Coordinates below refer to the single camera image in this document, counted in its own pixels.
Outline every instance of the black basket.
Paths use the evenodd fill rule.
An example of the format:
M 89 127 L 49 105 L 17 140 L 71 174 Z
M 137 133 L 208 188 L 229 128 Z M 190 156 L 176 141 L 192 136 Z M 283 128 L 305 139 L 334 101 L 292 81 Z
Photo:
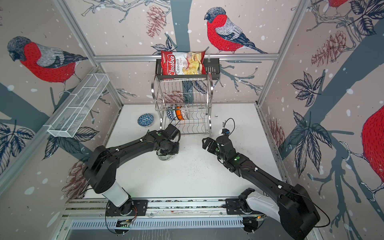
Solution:
M 220 65 L 218 58 L 211 58 L 210 62 L 208 59 L 203 60 L 205 71 L 211 73 L 212 80 L 218 80 L 220 77 Z M 160 80 L 170 78 L 207 78 L 208 74 L 195 74 L 195 75 L 163 75 L 163 68 L 161 67 L 161 59 L 156 60 L 156 75 Z

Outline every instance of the bird's head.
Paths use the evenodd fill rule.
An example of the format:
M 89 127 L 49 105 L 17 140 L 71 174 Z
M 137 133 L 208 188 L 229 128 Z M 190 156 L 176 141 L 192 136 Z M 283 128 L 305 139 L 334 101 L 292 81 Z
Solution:
M 13 61 L 26 61 L 24 47 L 29 43 L 31 43 L 31 40 L 23 36 L 17 36 L 8 42 L 7 49 Z
M 207 20 L 209 23 L 212 23 L 214 19 L 219 15 L 226 15 L 225 10 L 221 7 L 214 7 L 207 11 L 204 20 Z

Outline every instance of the white dot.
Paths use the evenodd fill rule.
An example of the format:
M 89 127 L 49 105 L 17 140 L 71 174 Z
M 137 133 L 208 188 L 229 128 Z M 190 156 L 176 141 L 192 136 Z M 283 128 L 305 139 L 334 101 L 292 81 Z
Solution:
M 25 195 L 31 195 L 33 191 L 35 190 L 35 187 L 30 187 L 27 190 L 24 191 Z

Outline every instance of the vent grille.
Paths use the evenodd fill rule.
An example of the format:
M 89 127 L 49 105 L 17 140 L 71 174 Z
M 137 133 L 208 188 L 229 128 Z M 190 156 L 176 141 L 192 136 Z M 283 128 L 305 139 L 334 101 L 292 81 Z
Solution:
M 242 217 L 210 218 L 143 218 L 136 219 L 127 227 L 116 227 L 117 219 L 107 220 L 110 229 L 154 230 L 175 228 L 229 228 L 244 227 Z M 74 220 L 72 230 L 106 229 L 104 219 Z

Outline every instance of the stainless steel dish rack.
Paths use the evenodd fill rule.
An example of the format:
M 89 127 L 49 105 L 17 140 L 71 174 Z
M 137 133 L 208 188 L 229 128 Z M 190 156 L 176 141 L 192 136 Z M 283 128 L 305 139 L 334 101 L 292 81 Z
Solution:
M 211 132 L 213 83 L 211 73 L 206 76 L 163 79 L 155 75 L 151 90 L 160 117 L 160 129 L 172 123 L 182 135 Z M 182 112 L 181 120 L 177 117 L 178 111 Z

